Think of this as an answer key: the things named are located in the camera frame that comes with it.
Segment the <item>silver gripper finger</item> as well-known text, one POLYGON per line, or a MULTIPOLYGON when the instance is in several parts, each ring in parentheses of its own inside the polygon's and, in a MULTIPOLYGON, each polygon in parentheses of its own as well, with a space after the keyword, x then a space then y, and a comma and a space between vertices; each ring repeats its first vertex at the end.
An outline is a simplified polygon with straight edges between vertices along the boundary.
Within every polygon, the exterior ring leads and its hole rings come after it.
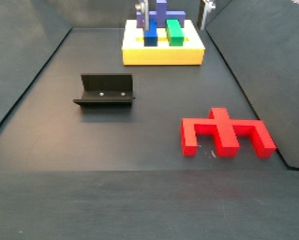
POLYGON ((203 13, 201 13, 200 29, 204 30, 208 14, 215 10, 215 2, 213 0, 201 0, 201 1, 203 1, 203 13))
POLYGON ((149 30, 149 0, 137 0, 135 4, 137 26, 149 30))

